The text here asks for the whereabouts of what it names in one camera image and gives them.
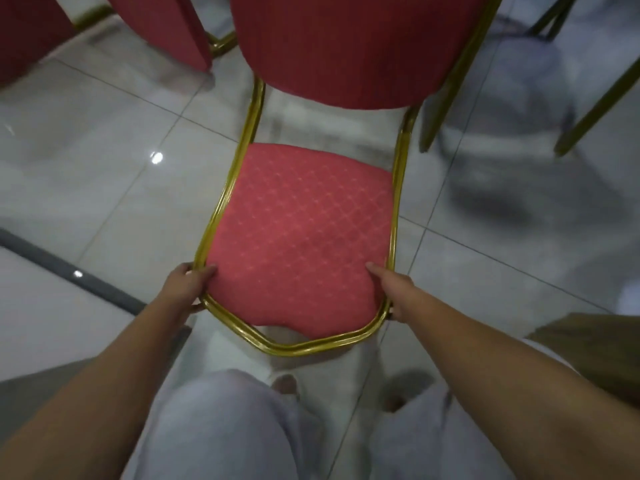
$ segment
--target gold chair frame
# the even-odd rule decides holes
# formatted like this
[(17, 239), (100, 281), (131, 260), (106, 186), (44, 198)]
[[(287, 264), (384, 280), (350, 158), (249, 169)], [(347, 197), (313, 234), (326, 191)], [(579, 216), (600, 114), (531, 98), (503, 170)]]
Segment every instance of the gold chair frame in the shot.
[[(116, 11), (111, 5), (98, 5), (84, 12), (78, 18), (73, 20), (72, 23), (76, 28), (76, 31), (80, 33), (90, 29), (111, 15), (116, 15)], [(222, 38), (217, 38), (207, 31), (205, 31), (205, 35), (209, 41), (209, 51), (214, 59), (220, 55), (226, 54), (229, 50), (238, 45), (235, 31), (229, 32)]]
[[(576, 1), (557, 0), (527, 31), (527, 35), (540, 36), (542, 30), (551, 24), (551, 28), (543, 38), (547, 42), (553, 41), (560, 33)], [(556, 156), (563, 157), (571, 151), (582, 137), (636, 85), (638, 80), (640, 80), (640, 57), (615, 81), (613, 86), (603, 94), (589, 112), (578, 120), (572, 128), (567, 129), (560, 135), (554, 147)]]
[(440, 101), (436, 105), (435, 114), (433, 120), (429, 122), (427, 115), (422, 117), (422, 132), (420, 134), (420, 152), (425, 153), (429, 151), (429, 148), (433, 144), (438, 131), (447, 117), (447, 113), (451, 109), (454, 99), (462, 87), (471, 64), (476, 59), (476, 55), (482, 46), (482, 42), (486, 37), (489, 27), (495, 18), (495, 14), (500, 8), (502, 0), (489, 0), (484, 7), (480, 20), (476, 24), (476, 29), (471, 34), (462, 53), (458, 57), (457, 62), (453, 65), (453, 68), (449, 72), (444, 84), (440, 88), (439, 92), (434, 97), (440, 98)]
[[(502, 0), (490, 0), (483, 10), (483, 14), (480, 17), (476, 29), (471, 35), (469, 41), (460, 54), (453, 69), (449, 73), (447, 80), (449, 81), (449, 87), (447, 88), (446, 96), (443, 103), (440, 105), (436, 113), (436, 119), (430, 129), (427, 129), (427, 133), (423, 134), (421, 138), (421, 149), (425, 142), (428, 145), (433, 142), (435, 135), (440, 128), (444, 117), (446, 116), (453, 99), (455, 98), (462, 80), (465, 78), (471, 63), (473, 62), (484, 37), (489, 30), (489, 26), (495, 14), (500, 6)], [(240, 174), (240, 168), (242, 167), (244, 154), (247, 147), (251, 144), (255, 138), (255, 134), (260, 122), (260, 115), (262, 114), (262, 106), (264, 104), (265, 83), (257, 75), (253, 76), (253, 93), (251, 97), (251, 103), (249, 104), (249, 110), (246, 120), (244, 122), (244, 128), (242, 135), (240, 136), (240, 142), (238, 143), (236, 154), (231, 164), (227, 176), (227, 183), (220, 197), (220, 201), (216, 206), (213, 215), (209, 220), (202, 240), (196, 251), (194, 259), (194, 268), (202, 268), (207, 260), (207, 255), (213, 238), (216, 233), (216, 229), (220, 220), (224, 214), (236, 183), (236, 179)], [(397, 240), (397, 221), (398, 211), (400, 205), (400, 195), (402, 192), (402, 184), (404, 181), (404, 170), (406, 167), (406, 160), (409, 153), (409, 144), (411, 141), (411, 135), (415, 120), (420, 112), (421, 104), (417, 104), (409, 107), (404, 113), (402, 124), (396, 139), (396, 149), (394, 154), (394, 165), (392, 169), (392, 185), (394, 190), (394, 206), (392, 212), (392, 225), (391, 236), (389, 243), (389, 252), (387, 256), (386, 266), (389, 269), (394, 269), (396, 264), (396, 240)], [(323, 339), (309, 340), (306, 342), (300, 342), (297, 344), (279, 344), (272, 339), (268, 338), (261, 331), (248, 323), (242, 321), (239, 317), (231, 313), (218, 303), (208, 292), (205, 292), (200, 299), (204, 306), (212, 315), (217, 317), (220, 322), (224, 323), (233, 332), (249, 342), (252, 346), (260, 349), (261, 351), (276, 356), (283, 357), (297, 357), (303, 355), (309, 355), (317, 352), (327, 351), (338, 347), (344, 347), (355, 344), (372, 336), (379, 328), (380, 325), (389, 315), (389, 308), (391, 303), (388, 298), (385, 298), (384, 302), (380, 305), (378, 313), (373, 320), (365, 325), (363, 328), (348, 333), (342, 333), (340, 335), (334, 335), (332, 337), (326, 337)]]
[[(240, 168), (244, 160), (244, 154), (246, 149), (253, 142), (255, 133), (258, 129), (260, 122), (260, 115), (262, 113), (262, 106), (264, 104), (264, 92), (265, 83), (257, 75), (253, 76), (253, 93), (251, 97), (251, 103), (249, 104), (249, 110), (246, 120), (244, 122), (244, 128), (240, 137), (236, 149), (236, 155), (231, 169), (227, 176), (227, 184), (220, 201), (209, 220), (209, 224), (205, 229), (204, 235), (196, 252), (194, 259), (194, 268), (199, 269), (206, 263), (207, 254), (213, 242), (216, 229), (225, 208), (231, 199), (231, 193), (233, 192), (236, 179), (240, 174)], [(392, 170), (392, 184), (394, 188), (394, 208), (392, 214), (392, 228), (391, 228), (391, 240), (389, 244), (389, 254), (387, 257), (387, 267), (393, 269), (396, 262), (396, 238), (397, 238), (397, 219), (398, 208), (400, 204), (400, 192), (402, 190), (402, 182), (404, 179), (404, 169), (406, 167), (406, 158), (409, 153), (409, 143), (411, 141), (411, 133), (413, 124), (420, 112), (420, 105), (411, 106), (404, 114), (404, 119), (398, 133), (396, 140), (395, 160)], [(254, 347), (260, 349), (271, 355), (283, 356), (283, 357), (297, 357), (302, 355), (313, 354), (325, 350), (334, 349), (336, 347), (347, 346), (354, 344), (361, 340), (370, 337), (377, 329), (380, 328), (382, 322), (389, 312), (390, 302), (385, 299), (381, 304), (378, 313), (372, 322), (368, 323), (363, 328), (343, 333), (340, 335), (334, 335), (332, 337), (326, 337), (324, 339), (309, 340), (308, 342), (300, 342), (297, 344), (279, 344), (268, 338), (265, 334), (258, 329), (252, 327), (248, 323), (242, 321), (240, 318), (229, 312), (226, 308), (220, 305), (210, 293), (205, 292), (200, 297), (204, 306), (216, 316), (222, 323), (227, 325), (232, 331), (245, 339)]]

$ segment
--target chair seat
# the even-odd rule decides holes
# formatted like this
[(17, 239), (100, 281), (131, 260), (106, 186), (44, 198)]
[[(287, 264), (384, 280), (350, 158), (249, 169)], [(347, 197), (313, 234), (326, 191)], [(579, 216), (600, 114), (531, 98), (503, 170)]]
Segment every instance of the chair seat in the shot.
[(355, 331), (383, 299), (366, 261), (384, 265), (388, 171), (334, 153), (249, 145), (207, 256), (212, 298), (254, 326), (309, 339)]

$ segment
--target banquet chair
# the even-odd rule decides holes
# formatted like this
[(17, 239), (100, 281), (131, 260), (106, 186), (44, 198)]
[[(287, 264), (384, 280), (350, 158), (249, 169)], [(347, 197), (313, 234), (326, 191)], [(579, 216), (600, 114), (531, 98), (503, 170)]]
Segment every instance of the banquet chair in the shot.
[[(433, 140), (501, 0), (230, 0), (253, 70), (227, 184), (196, 251), (200, 297), (263, 352), (301, 356), (370, 337), (390, 302), (365, 268), (394, 269), (414, 122), (445, 87)], [(266, 85), (344, 109), (407, 107), (391, 172), (334, 153), (254, 143)], [(282, 344), (259, 327), (308, 340)]]
[[(542, 36), (547, 42), (553, 41), (564, 22), (571, 14), (577, 0), (557, 0), (540, 19), (527, 31), (527, 35), (540, 36), (549, 25), (547, 35)], [(640, 57), (613, 83), (596, 104), (576, 122), (572, 128), (566, 129), (558, 138), (554, 151), (556, 156), (563, 157), (593, 128), (596, 123), (615, 106), (640, 80)]]

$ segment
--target chair leg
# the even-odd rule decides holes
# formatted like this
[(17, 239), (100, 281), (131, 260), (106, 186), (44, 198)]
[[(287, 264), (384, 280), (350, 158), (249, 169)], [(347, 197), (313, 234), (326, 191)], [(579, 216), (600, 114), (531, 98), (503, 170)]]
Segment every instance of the chair leg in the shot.
[(556, 155), (562, 157), (603, 117), (640, 79), (640, 57), (613, 84), (591, 110), (556, 143)]
[(115, 15), (115, 13), (116, 10), (114, 10), (110, 5), (99, 5), (87, 10), (78, 18), (73, 20), (72, 23), (74, 24), (76, 31), (84, 32), (92, 26), (100, 23), (105, 18)]
[(527, 31), (527, 35), (537, 36), (542, 33), (549, 23), (553, 22), (551, 28), (549, 29), (548, 34), (545, 37), (545, 40), (551, 42), (556, 38), (556, 35), (560, 33), (564, 22), (567, 17), (569, 17), (569, 13), (571, 13), (571, 9), (573, 8), (573, 4), (576, 0), (558, 0), (554, 3), (551, 8), (549, 8), (544, 15), (540, 17), (540, 19)]
[(229, 50), (238, 45), (238, 39), (235, 31), (229, 32), (222, 38), (217, 38), (207, 32), (207, 39), (209, 39), (209, 49), (214, 59), (220, 55), (226, 54)]
[(484, 37), (489, 31), (489, 27), (491, 26), (495, 14), (498, 12), (498, 8), (500, 8), (501, 2), (502, 0), (490, 0), (489, 3), (487, 3), (484, 8), (484, 12), (480, 17), (480, 21), (478, 21), (476, 30), (462, 50), (458, 61), (449, 73), (449, 76), (441, 89), (441, 91), (443, 91), (443, 94), (440, 95), (442, 100), (437, 104), (433, 120), (429, 123), (426, 115), (423, 116), (422, 131), (420, 134), (421, 153), (429, 151), (433, 140), (435, 140), (436, 135), (438, 134), (438, 131), (440, 130), (440, 127), (442, 126), (444, 119), (447, 117), (447, 113), (456, 98), (456, 95), (458, 95), (460, 87), (462, 87), (462, 83), (469, 72), (469, 68), (476, 58), (476, 55), (480, 50), (480, 46), (482, 46)]

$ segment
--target forearm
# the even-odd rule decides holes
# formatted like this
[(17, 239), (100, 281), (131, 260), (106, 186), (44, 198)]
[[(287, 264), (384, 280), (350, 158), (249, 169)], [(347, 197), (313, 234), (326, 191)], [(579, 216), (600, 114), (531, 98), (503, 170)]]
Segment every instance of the forearm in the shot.
[(638, 477), (638, 413), (580, 375), (414, 289), (406, 321), (518, 477)]
[(0, 477), (116, 479), (163, 380), (179, 314), (155, 301), (0, 451)]

